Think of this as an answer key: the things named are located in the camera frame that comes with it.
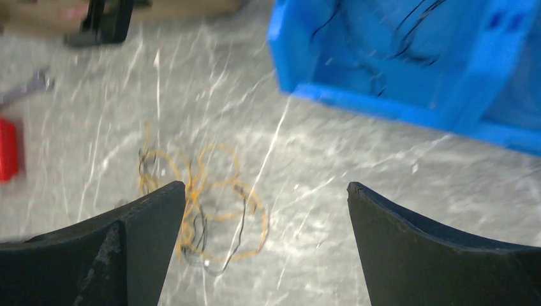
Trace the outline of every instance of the black stand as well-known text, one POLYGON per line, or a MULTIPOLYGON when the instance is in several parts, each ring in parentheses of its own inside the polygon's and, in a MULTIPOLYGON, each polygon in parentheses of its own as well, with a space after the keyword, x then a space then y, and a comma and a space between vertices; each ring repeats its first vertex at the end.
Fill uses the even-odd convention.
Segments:
POLYGON ((372 306, 541 305, 541 249, 459 231, 360 183, 350 215, 372 306))
POLYGON ((0 244, 0 305, 155 306, 184 184, 21 243, 0 244))
POLYGON ((90 0, 88 14, 81 23, 80 32, 65 37, 67 46, 84 48, 116 45, 126 40, 135 1, 117 0, 107 7, 107 12, 105 4, 105 0, 90 0))

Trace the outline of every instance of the black wire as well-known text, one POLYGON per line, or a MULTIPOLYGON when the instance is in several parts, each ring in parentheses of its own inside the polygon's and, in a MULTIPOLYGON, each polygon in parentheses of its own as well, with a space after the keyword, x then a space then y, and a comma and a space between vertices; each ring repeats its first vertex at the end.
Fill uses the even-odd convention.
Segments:
MULTIPOLYGON (((154 165, 154 163, 156 162, 156 156, 154 155, 151 158, 149 158, 149 149, 146 149, 145 152, 143 152, 143 149, 139 149, 139 173, 147 173, 147 174, 151 174, 152 171, 149 170, 149 167, 151 165, 154 165)), ((142 188, 142 191, 143 191, 143 194, 147 194, 149 193, 149 188, 146 184, 143 184, 141 185, 141 188, 142 188)))
MULTIPOLYGON (((345 27, 345 32, 347 35, 349 35, 349 37, 352 37, 352 38, 357 38, 356 40, 358 41, 360 37, 362 36, 359 36, 359 35, 354 35, 352 32, 353 32, 353 29, 351 28, 351 25, 350 25, 350 19, 348 17, 348 14, 347 14, 347 10, 344 9, 344 1, 345 0, 336 0, 335 2, 335 5, 334 5, 334 10, 333 10, 333 13, 331 15, 331 17, 325 21, 325 23, 323 23, 320 27, 318 27, 313 33, 312 33, 312 36, 311 36, 311 44, 312 44, 312 41, 314 40, 315 36, 317 35, 317 33, 319 33, 324 27, 326 27, 334 18, 336 18, 336 16, 338 16, 339 14, 341 14, 343 16, 343 19, 344 19, 344 27, 345 27)), ((447 0, 436 0, 433 4, 431 4, 428 8, 426 8, 423 12, 423 14, 421 14, 421 16, 416 20, 414 26, 406 33, 406 35, 402 38, 402 40, 400 41, 399 43, 399 50, 395 53, 395 54, 387 54, 387 55, 380 55, 380 56, 375 56, 376 54, 381 54, 382 52, 381 51, 378 51, 378 50, 371 50, 371 51, 368 51, 366 50, 366 46, 365 44, 361 43, 361 48, 364 49, 364 51, 366 53, 370 53, 370 57, 377 57, 378 60, 382 60, 382 61, 388 61, 388 60, 393 60, 393 59, 397 59, 399 57, 405 57, 405 59, 407 61, 410 61, 410 62, 416 62, 417 64, 421 65, 421 66, 430 66, 432 64, 434 64, 437 60, 438 60, 438 56, 425 56, 425 55, 417 55, 415 54, 414 52, 411 51, 411 46, 413 45, 413 41, 415 40, 415 34, 417 32, 417 29, 419 28, 419 26, 422 24, 422 22, 435 10, 437 9, 437 7, 439 7, 440 5, 442 5, 443 3, 445 3, 447 0)), ((396 37, 398 37, 398 34, 400 32, 400 29, 402 28, 402 26, 404 26, 404 23, 413 15, 413 13, 415 13, 423 3, 425 3, 426 0, 420 0, 419 4, 417 4, 405 17, 404 19, 402 19, 402 21, 400 21, 400 23, 398 24, 398 26, 394 29, 394 32, 393 32, 393 37, 394 39, 396 37)), ((376 68, 374 68, 373 66, 370 66, 368 64, 362 64, 360 66, 357 66, 356 68, 358 69, 364 69, 368 72, 371 72, 373 74, 373 80, 371 82, 371 86, 373 87, 374 86, 374 83, 377 83, 377 80, 378 78, 381 78, 382 77, 382 74, 381 72, 379 73, 374 73, 374 71, 378 71, 376 68)), ((385 90, 385 85, 383 86, 383 89, 380 91, 379 95, 383 94, 383 91, 385 90)))
POLYGON ((411 53, 408 54, 411 45, 413 44, 413 41, 415 39, 415 32, 419 28, 419 26, 422 24, 422 22, 430 16, 430 14, 437 9, 440 5, 447 2, 447 0, 437 0, 433 4, 431 4, 426 10, 424 10, 423 14, 417 19, 415 22, 415 25, 408 31, 408 33, 402 38, 400 45, 402 46, 402 50, 397 53, 398 56, 405 54, 411 59, 415 59, 416 61, 419 61, 420 59, 424 59, 427 63, 426 66, 430 66, 434 64, 438 60, 438 56, 432 56, 432 57, 414 57, 411 55, 411 53))
MULTIPOLYGON (((229 263, 231 262, 233 256, 235 256, 235 254, 237 253, 237 251, 241 247, 241 243, 242 243, 242 232, 244 231, 244 223, 245 223, 245 220, 246 220, 246 209, 247 209, 248 201, 247 201, 247 196, 244 194, 244 190, 241 187, 238 187, 238 186, 235 186, 235 188, 240 193, 243 194, 243 197, 242 197, 243 198, 243 201, 242 201, 243 202, 243 210, 242 210, 242 218, 241 218, 241 228, 239 230, 239 235, 237 237, 237 245, 233 248, 233 250, 231 251, 229 256, 226 258, 226 261, 224 262, 224 265, 223 265, 221 270, 213 271, 204 262, 202 263, 202 266, 203 266, 203 269, 205 270, 205 272, 207 272, 210 276, 213 276, 213 277, 220 276, 225 272, 225 270, 229 266, 229 263)), ((201 233, 201 236, 199 237, 199 241, 196 244, 196 248, 199 249, 199 247, 201 246, 200 250, 202 252, 205 252, 205 249, 207 247, 208 232, 207 232, 207 218, 205 217, 205 214, 203 212, 203 208, 201 208, 199 210, 199 214, 193 220, 194 235, 193 235, 191 243, 192 244, 195 243, 195 239, 196 239, 195 237, 197 236, 197 233, 196 233, 197 232, 196 220, 198 219, 198 217, 201 218, 202 233, 201 233)), ((194 263, 193 261, 190 260, 191 257, 196 255, 195 252, 193 252, 189 247, 182 247, 181 251, 184 254, 184 257, 186 258, 186 261, 188 262, 189 265, 198 266, 198 264, 196 264, 196 263, 194 263)))
MULTIPOLYGON (((341 13, 343 11, 343 4, 344 0, 336 0, 334 3, 334 7, 332 10, 332 15, 322 24, 320 25, 315 31, 312 32, 312 35, 310 37, 310 45, 313 44, 316 35, 324 29, 330 22, 332 22, 338 13, 341 13)), ((323 54, 325 57, 329 58, 329 60, 334 61, 334 59, 331 56, 323 54)), ((387 81, 383 75, 383 73, 378 70, 375 66, 368 64, 366 61, 361 64, 355 64, 355 65, 344 65, 344 64, 334 64, 335 66, 340 66, 342 69, 348 69, 348 70, 364 70, 367 73, 369 73, 372 76, 372 79, 370 81, 370 94, 376 97, 380 97, 386 89, 387 81), (382 83, 379 90, 375 90, 378 83, 382 83)))

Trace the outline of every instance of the metal tool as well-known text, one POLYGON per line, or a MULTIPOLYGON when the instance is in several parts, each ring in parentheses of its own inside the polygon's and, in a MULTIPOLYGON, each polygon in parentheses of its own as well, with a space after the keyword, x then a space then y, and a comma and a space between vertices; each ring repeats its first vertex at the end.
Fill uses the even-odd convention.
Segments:
POLYGON ((45 92, 54 86, 54 80, 47 77, 48 68, 39 69, 32 78, 20 86, 16 86, 0 96, 0 106, 12 103, 34 92, 45 92))

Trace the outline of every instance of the gray floor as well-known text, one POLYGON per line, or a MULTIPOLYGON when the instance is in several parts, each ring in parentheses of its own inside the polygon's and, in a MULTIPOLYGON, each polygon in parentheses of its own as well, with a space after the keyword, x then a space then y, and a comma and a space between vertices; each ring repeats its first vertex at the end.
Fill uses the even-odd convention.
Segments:
MULTIPOLYGON (((265 45, 270 1, 231 20, 132 27, 120 49, 1 38, 0 89, 50 64, 56 90, 3 112, 24 123, 26 175, 0 189, 0 239, 55 230, 137 197, 144 120, 156 145, 235 147, 271 233, 221 277, 174 256, 160 305, 369 305, 346 207, 359 181, 461 230, 541 246, 541 160, 287 98, 265 45)), ((218 154, 211 178, 230 169, 218 154)), ((232 198, 221 194, 226 211, 232 198)), ((225 254, 237 221, 215 225, 225 254)), ((243 248, 257 244, 254 229, 243 248)))

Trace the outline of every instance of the blue plastic bin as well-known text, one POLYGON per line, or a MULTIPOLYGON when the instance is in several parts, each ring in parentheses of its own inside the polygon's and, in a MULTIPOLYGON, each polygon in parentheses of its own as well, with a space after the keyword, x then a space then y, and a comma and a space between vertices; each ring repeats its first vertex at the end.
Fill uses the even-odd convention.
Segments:
POLYGON ((276 0, 268 41, 285 92, 541 155, 538 2, 276 0))

